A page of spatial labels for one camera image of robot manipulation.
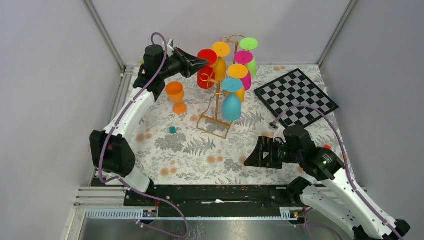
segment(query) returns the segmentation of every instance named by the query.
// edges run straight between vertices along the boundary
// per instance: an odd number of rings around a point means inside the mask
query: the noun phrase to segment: red disc
[[[200,59],[206,59],[206,60],[208,60],[209,61],[208,66],[214,64],[217,61],[217,59],[218,59],[217,53],[214,52],[214,50],[212,50],[212,49],[203,49],[203,50],[201,50],[197,54],[197,57],[200,58]]]
[[[205,66],[204,68],[200,69],[200,71],[197,73],[197,85],[201,89],[208,89],[208,87],[212,88],[214,83],[209,81],[209,84],[208,84],[209,78],[215,79],[215,72],[212,67]]]

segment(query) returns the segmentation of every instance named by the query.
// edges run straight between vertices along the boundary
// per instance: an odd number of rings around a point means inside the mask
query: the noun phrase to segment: black and white checkered board
[[[278,117],[284,110],[298,104],[311,105],[325,115],[339,108],[300,69],[293,70],[276,80],[254,90],[255,94]],[[310,108],[293,108],[279,122],[285,127],[300,125],[304,128],[321,116]]]

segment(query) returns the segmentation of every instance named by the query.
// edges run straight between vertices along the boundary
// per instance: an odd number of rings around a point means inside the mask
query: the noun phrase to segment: orange cup
[[[173,103],[181,103],[184,98],[184,88],[181,82],[172,81],[165,87],[165,92],[168,98]]]

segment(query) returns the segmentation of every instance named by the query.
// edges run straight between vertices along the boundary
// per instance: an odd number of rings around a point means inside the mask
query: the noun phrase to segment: red cup
[[[214,68],[210,66],[205,66],[204,68],[200,69],[200,71],[197,73],[197,85],[201,89],[212,88],[214,83],[209,81],[209,84],[208,84],[209,78],[215,79]]]

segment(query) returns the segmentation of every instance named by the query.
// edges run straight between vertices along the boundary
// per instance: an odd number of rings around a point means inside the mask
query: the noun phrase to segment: white wall
[[[422,239],[424,1],[359,1],[321,69],[358,182]]]
[[[80,0],[2,0],[0,29],[0,239],[58,240],[119,70]]]
[[[197,55],[221,36],[259,41],[258,63],[316,63],[349,0],[93,0],[126,64],[160,32]]]

